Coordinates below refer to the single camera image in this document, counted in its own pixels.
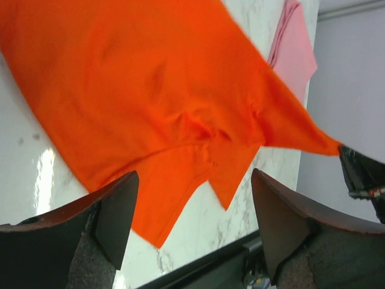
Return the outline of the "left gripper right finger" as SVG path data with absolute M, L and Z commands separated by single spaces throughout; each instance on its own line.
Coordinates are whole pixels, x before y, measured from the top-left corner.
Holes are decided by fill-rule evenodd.
M 273 285 L 384 288 L 383 224 L 327 207 L 259 169 L 251 186 Z

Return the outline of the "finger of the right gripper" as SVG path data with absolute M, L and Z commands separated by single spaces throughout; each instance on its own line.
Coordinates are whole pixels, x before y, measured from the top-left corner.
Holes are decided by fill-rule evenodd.
M 375 199 L 384 195 L 384 163 L 348 146 L 339 147 L 339 159 L 348 194 L 353 199 Z

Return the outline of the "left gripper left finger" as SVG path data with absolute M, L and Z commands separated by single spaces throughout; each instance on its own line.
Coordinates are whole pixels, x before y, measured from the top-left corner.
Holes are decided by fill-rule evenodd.
M 55 210 L 1 225 L 1 288 L 112 288 L 138 186 L 129 172 Z

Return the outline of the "orange t shirt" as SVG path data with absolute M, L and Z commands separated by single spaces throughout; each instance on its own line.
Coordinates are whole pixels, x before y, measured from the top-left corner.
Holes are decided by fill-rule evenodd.
M 88 191 L 138 173 L 158 248 L 202 183 L 228 208 L 262 146 L 339 155 L 221 1 L 2 1 L 1 52 Z

